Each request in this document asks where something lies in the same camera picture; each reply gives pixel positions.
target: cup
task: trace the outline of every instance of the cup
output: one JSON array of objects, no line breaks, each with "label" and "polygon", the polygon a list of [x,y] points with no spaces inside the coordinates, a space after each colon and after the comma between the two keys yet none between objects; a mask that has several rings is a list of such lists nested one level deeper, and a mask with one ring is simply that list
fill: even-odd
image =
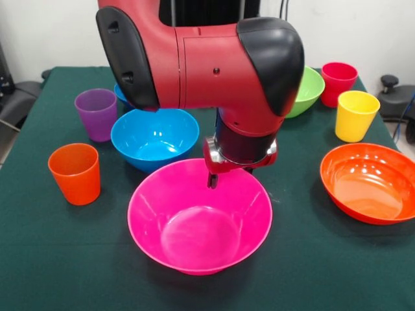
[{"label": "cup", "polygon": [[111,139],[117,120],[117,97],[108,89],[90,89],[79,94],[75,107],[91,140],[98,143]]},{"label": "cup", "polygon": [[338,104],[338,96],[349,91],[357,80],[357,70],[346,63],[327,63],[322,68],[322,77],[326,88],[321,99],[327,107],[335,108]]},{"label": "cup", "polygon": [[88,144],[67,144],[48,160],[49,170],[65,199],[73,205],[95,201],[101,191],[98,151]]},{"label": "cup", "polygon": [[362,91],[347,91],[338,97],[336,136],[347,143],[357,143],[366,135],[381,103]]}]

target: green bowl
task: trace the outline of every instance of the green bowl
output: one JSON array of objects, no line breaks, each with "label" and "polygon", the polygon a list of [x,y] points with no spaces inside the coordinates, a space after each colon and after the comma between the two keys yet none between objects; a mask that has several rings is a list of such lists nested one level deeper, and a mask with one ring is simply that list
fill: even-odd
[{"label": "green bowl", "polygon": [[296,102],[286,118],[294,118],[309,109],[323,93],[326,84],[320,74],[305,66]]}]

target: plastic bowl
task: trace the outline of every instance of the plastic bowl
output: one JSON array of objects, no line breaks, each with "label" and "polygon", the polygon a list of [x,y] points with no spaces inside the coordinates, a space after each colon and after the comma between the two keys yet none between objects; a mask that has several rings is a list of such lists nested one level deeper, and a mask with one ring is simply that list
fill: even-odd
[{"label": "plastic bowl", "polygon": [[125,98],[123,91],[121,91],[118,84],[114,85],[114,93],[117,95],[117,98],[129,109],[134,109],[134,107],[127,101],[127,98]]},{"label": "plastic bowl", "polygon": [[160,264],[209,275],[249,257],[270,231],[272,206],[264,187],[242,169],[206,185],[203,159],[176,162],[147,177],[128,207],[128,227]]},{"label": "plastic bowl", "polygon": [[111,141],[119,153],[147,173],[186,159],[198,137],[197,121],[180,109],[134,109],[118,119],[111,131]]},{"label": "plastic bowl", "polygon": [[324,187],[351,217],[390,225],[415,217],[415,163],[377,144],[346,144],[320,166]]},{"label": "plastic bowl", "polygon": [[309,109],[323,93],[325,86],[322,76],[314,69],[305,66],[296,101],[286,118],[297,117]]}]

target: pink bowl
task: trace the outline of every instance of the pink bowl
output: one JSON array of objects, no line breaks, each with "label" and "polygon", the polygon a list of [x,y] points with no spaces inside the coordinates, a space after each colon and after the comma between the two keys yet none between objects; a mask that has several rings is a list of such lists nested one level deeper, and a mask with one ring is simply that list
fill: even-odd
[{"label": "pink bowl", "polygon": [[264,187],[242,169],[207,187],[203,159],[162,167],[138,186],[128,207],[130,233],[150,258],[191,275],[209,275],[250,256],[272,222]]}]

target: yellow cup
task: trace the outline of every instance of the yellow cup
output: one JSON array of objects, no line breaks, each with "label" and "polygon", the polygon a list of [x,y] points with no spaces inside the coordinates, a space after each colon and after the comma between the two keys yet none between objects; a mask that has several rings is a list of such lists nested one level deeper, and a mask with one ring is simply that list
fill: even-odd
[{"label": "yellow cup", "polygon": [[381,107],[376,97],[347,91],[338,97],[336,136],[347,143],[361,141]]}]

